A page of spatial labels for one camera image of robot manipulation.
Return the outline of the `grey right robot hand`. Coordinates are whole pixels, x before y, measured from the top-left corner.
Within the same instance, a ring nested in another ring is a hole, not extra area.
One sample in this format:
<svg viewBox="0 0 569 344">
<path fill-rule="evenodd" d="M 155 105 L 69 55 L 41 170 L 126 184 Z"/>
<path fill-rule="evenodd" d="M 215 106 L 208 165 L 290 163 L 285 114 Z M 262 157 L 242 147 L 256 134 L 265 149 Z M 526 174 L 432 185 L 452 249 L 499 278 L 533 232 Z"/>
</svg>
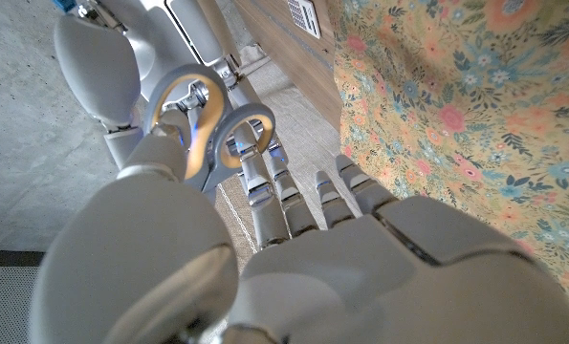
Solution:
<svg viewBox="0 0 569 344">
<path fill-rule="evenodd" d="M 214 1 L 55 0 L 55 52 L 73 94 L 106 130 L 123 166 L 145 134 L 132 109 L 174 69 L 197 63 L 224 80 L 238 106 L 258 96 L 241 74 L 242 59 Z"/>
</svg>

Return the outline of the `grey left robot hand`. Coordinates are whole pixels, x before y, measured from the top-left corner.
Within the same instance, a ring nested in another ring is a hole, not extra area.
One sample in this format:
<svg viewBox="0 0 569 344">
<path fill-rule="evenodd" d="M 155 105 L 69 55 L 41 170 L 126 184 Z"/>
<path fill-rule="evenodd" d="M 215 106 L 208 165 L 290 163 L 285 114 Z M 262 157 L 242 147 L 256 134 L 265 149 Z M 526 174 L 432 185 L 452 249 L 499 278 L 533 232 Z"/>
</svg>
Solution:
<svg viewBox="0 0 569 344">
<path fill-rule="evenodd" d="M 58 234 L 33 343 L 569 343 L 569 301 L 519 244 L 445 204 L 399 200 L 345 157 L 353 216 L 320 181 L 327 230 L 239 268 L 212 203 L 183 184 L 188 128 L 158 125 Z"/>
</svg>

